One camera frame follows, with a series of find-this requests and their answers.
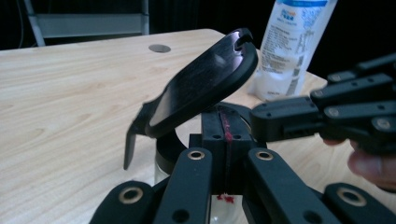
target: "circular bolt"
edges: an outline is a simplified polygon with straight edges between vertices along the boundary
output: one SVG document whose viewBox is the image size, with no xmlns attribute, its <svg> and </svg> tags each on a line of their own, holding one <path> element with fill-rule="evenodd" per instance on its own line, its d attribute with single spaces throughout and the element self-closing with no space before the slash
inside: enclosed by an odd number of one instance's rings
<svg viewBox="0 0 396 224">
<path fill-rule="evenodd" d="M 364 197 L 353 189 L 340 188 L 339 190 L 337 190 L 337 195 L 344 202 L 349 203 L 353 206 L 363 207 L 367 204 L 367 201 L 364 199 Z"/>
<path fill-rule="evenodd" d="M 328 112 L 329 115 L 333 117 L 338 117 L 340 115 L 340 112 L 336 108 L 329 108 Z"/>
<path fill-rule="evenodd" d="M 376 124 L 378 125 L 378 127 L 382 128 L 382 129 L 389 129 L 390 128 L 390 123 L 387 119 L 378 119 L 376 121 Z"/>
<path fill-rule="evenodd" d="M 120 192 L 119 200 L 125 204 L 137 203 L 143 197 L 143 190 L 137 187 L 125 188 Z"/>
<path fill-rule="evenodd" d="M 204 158 L 205 153 L 202 151 L 191 151 L 189 152 L 189 154 L 187 155 L 190 159 L 194 160 L 194 161 L 198 161 Z"/>
<path fill-rule="evenodd" d="M 265 151 L 258 151 L 256 153 L 256 157 L 262 161 L 270 161 L 271 159 L 274 158 L 273 154 Z"/>
</svg>

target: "screw hole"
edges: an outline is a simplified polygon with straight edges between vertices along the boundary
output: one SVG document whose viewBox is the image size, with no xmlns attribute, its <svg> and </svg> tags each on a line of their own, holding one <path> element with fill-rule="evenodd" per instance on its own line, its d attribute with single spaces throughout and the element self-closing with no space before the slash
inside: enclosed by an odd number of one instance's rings
<svg viewBox="0 0 396 224">
<path fill-rule="evenodd" d="M 256 153 L 256 157 L 262 161 L 270 161 L 271 159 L 274 158 L 274 156 L 271 153 L 265 151 L 258 151 Z"/>
<path fill-rule="evenodd" d="M 337 195 L 344 202 L 349 203 L 353 206 L 362 207 L 367 204 L 363 196 L 353 189 L 340 188 L 337 190 Z"/>
<path fill-rule="evenodd" d="M 191 152 L 188 154 L 188 157 L 189 157 L 190 159 L 192 159 L 192 160 L 195 160 L 195 161 L 198 161 L 198 160 L 203 159 L 204 156 L 205 156 L 205 153 L 202 152 L 202 151 L 191 151 Z"/>
<path fill-rule="evenodd" d="M 125 188 L 120 192 L 119 200 L 125 204 L 137 203 L 143 197 L 143 190 L 136 187 Z"/>
</svg>

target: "red marking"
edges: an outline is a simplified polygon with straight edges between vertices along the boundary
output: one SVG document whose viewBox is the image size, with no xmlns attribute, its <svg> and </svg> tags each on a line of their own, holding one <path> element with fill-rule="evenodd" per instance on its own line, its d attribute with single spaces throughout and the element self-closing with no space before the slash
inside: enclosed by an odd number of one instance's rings
<svg viewBox="0 0 396 224">
<path fill-rule="evenodd" d="M 228 123 L 227 117 L 225 116 L 225 114 L 220 113 L 221 114 L 221 120 L 222 120 L 222 125 L 224 128 L 224 137 L 225 140 L 227 141 L 227 143 L 230 145 L 231 142 L 233 141 L 233 135 L 231 134 L 230 131 L 230 123 Z"/>
<path fill-rule="evenodd" d="M 230 195 L 225 194 L 225 193 L 218 195 L 217 198 L 218 198 L 219 201 L 223 201 L 224 200 L 224 202 L 226 202 L 226 203 L 233 203 L 233 196 L 230 196 Z"/>
</svg>

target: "table hole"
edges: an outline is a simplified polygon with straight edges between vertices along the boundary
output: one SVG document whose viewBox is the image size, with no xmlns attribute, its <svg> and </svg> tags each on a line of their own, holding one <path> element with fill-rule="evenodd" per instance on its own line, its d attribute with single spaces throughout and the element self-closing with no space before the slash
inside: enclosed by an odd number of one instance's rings
<svg viewBox="0 0 396 224">
<path fill-rule="evenodd" d="M 154 51 L 157 53 L 167 53 L 167 52 L 171 51 L 171 48 L 169 48 L 168 46 L 160 45 L 160 44 L 150 45 L 150 46 L 148 46 L 148 48 L 151 51 Z"/>
</svg>

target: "metal frame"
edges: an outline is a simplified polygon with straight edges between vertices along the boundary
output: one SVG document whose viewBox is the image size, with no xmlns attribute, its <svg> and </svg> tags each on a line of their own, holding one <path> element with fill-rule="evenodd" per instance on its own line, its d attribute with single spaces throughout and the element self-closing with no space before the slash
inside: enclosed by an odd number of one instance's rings
<svg viewBox="0 0 396 224">
<path fill-rule="evenodd" d="M 141 13 L 132 14 L 35 14 L 30 0 L 24 4 L 39 47 L 46 46 L 44 38 L 149 34 L 149 0 L 142 0 Z"/>
</svg>

